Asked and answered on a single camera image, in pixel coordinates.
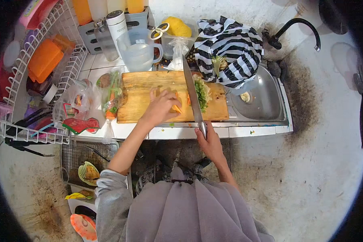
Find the black and white striped bag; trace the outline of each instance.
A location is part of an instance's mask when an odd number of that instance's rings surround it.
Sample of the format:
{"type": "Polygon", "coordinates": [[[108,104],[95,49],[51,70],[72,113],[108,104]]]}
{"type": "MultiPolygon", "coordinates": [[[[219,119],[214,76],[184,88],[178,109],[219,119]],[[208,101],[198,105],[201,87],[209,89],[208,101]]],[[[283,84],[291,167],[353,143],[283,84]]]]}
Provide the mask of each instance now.
{"type": "Polygon", "coordinates": [[[197,22],[199,37],[194,47],[195,59],[203,78],[229,88],[239,89],[256,76],[264,55],[262,38],[252,27],[221,16],[220,20],[201,19],[197,22]],[[217,77],[211,59],[224,56],[229,65],[217,77]]]}

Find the white wire dish rack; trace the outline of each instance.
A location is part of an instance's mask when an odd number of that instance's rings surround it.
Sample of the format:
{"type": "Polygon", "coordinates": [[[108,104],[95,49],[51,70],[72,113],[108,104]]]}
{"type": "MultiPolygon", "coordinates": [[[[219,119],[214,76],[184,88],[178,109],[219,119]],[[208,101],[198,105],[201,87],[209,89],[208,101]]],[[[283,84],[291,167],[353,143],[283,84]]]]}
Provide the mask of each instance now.
{"type": "Polygon", "coordinates": [[[14,77],[9,78],[11,86],[6,87],[6,90],[9,92],[9,97],[3,98],[13,110],[11,114],[0,118],[0,136],[3,138],[11,138],[14,141],[31,141],[35,143],[42,142],[46,144],[69,143],[70,132],[65,128],[58,128],[56,133],[49,133],[20,127],[14,125],[13,122],[23,118],[22,116],[24,115],[24,112],[22,113],[22,111],[19,111],[21,108],[18,108],[18,106],[24,106],[24,97],[27,96],[27,93],[24,88],[21,87],[25,86],[25,82],[27,81],[28,63],[36,48],[46,37],[59,33],[76,44],[71,57],[63,70],[59,83],[56,83],[58,91],[50,104],[53,104],[55,100],[57,100],[67,90],[67,88],[73,84],[73,79],[78,77],[83,61],[86,58],[87,50],[85,49],[82,38],[78,32],[78,21],[76,15],[73,15],[72,12],[73,7],[71,0],[60,0],[51,10],[48,17],[39,24],[38,28],[30,30],[33,31],[32,37],[34,37],[34,39],[31,43],[27,40],[24,41],[25,46],[28,46],[28,48],[20,51],[20,54],[15,62],[16,65],[12,67],[14,77]],[[16,128],[16,134],[14,136],[6,134],[6,130],[11,127],[16,128]]]}

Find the white tile countertop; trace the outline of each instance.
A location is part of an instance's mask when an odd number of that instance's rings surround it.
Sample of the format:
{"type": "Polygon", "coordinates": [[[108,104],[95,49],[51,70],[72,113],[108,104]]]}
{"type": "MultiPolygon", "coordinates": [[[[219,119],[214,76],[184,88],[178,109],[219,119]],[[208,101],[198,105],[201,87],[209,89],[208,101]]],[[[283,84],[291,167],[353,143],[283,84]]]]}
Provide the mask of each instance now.
{"type": "MultiPolygon", "coordinates": [[[[118,58],[115,61],[107,61],[103,54],[87,55],[86,60],[82,66],[78,79],[88,79],[93,85],[96,84],[98,78],[109,72],[111,69],[125,66],[123,60],[118,58]]],[[[248,127],[247,123],[221,123],[214,122],[213,126],[220,138],[236,138],[247,136],[262,136],[269,134],[279,134],[293,131],[292,118],[290,114],[288,98],[285,93],[283,84],[280,81],[280,88],[284,99],[285,109],[289,121],[289,125],[286,126],[260,126],[260,127],[248,127]]],[[[87,131],[82,132],[78,136],[82,138],[103,138],[107,130],[106,119],[101,111],[101,107],[98,110],[93,110],[90,116],[99,121],[102,128],[95,134],[91,134],[87,131]]],[[[114,138],[125,139],[130,132],[136,126],[135,123],[117,123],[116,119],[111,122],[111,126],[114,133],[114,138]]],[[[152,129],[146,139],[195,139],[196,135],[194,128],[197,124],[194,122],[186,123],[165,123],[162,127],[155,127],[152,129]]]]}

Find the wire rack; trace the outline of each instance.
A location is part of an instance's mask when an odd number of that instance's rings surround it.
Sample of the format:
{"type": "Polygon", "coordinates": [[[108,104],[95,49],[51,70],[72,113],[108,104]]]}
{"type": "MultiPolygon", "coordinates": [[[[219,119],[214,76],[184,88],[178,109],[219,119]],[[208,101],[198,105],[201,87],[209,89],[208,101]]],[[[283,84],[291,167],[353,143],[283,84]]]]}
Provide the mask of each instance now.
{"type": "Polygon", "coordinates": [[[16,121],[13,120],[14,116],[22,117],[24,115],[24,113],[18,113],[16,115],[16,113],[19,112],[19,108],[15,108],[18,96],[24,97],[27,95],[23,92],[19,93],[19,87],[22,82],[24,83],[27,80],[27,66],[32,55],[46,37],[59,33],[76,44],[71,57],[63,70],[59,83],[56,84],[58,91],[50,104],[53,104],[67,90],[67,88],[73,84],[73,79],[78,77],[83,61],[86,58],[87,50],[78,32],[78,20],[76,15],[72,14],[72,12],[74,11],[71,0],[58,1],[49,13],[48,17],[39,24],[38,28],[35,30],[29,30],[33,32],[31,35],[33,40],[31,42],[24,40],[23,43],[21,43],[21,46],[26,46],[27,48],[20,51],[19,56],[16,59],[15,66],[12,67],[14,77],[9,78],[11,86],[6,87],[9,97],[3,98],[13,110],[12,113],[0,118],[0,136],[3,138],[8,137],[15,141],[32,141],[35,143],[69,144],[70,132],[68,132],[65,128],[58,128],[56,133],[48,133],[26,127],[20,127],[14,125],[12,122],[16,121]],[[6,130],[10,127],[16,128],[15,136],[6,135],[6,130]]]}
{"type": "Polygon", "coordinates": [[[104,157],[111,159],[117,151],[118,144],[102,144],[84,141],[71,142],[69,145],[62,145],[62,167],[68,172],[68,183],[77,186],[88,187],[94,189],[95,187],[87,185],[78,177],[78,168],[85,162],[92,163],[99,172],[107,168],[108,162],[102,159],[95,152],[86,146],[95,148],[104,157]]]}

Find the wooden cutting board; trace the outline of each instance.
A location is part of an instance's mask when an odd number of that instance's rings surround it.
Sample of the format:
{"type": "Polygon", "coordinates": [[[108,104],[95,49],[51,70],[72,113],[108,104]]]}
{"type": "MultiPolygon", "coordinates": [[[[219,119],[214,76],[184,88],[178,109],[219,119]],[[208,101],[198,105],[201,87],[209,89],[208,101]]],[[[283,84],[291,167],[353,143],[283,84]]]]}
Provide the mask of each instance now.
{"type": "MultiPolygon", "coordinates": [[[[192,107],[187,104],[188,90],[183,71],[148,71],[129,72],[122,74],[124,101],[118,109],[117,123],[137,123],[150,103],[149,91],[151,88],[160,88],[177,91],[179,101],[182,103],[180,116],[168,122],[194,121],[192,107]]],[[[220,121],[229,119],[227,103],[223,85],[207,83],[211,88],[211,101],[208,102],[204,120],[220,121]]]]}

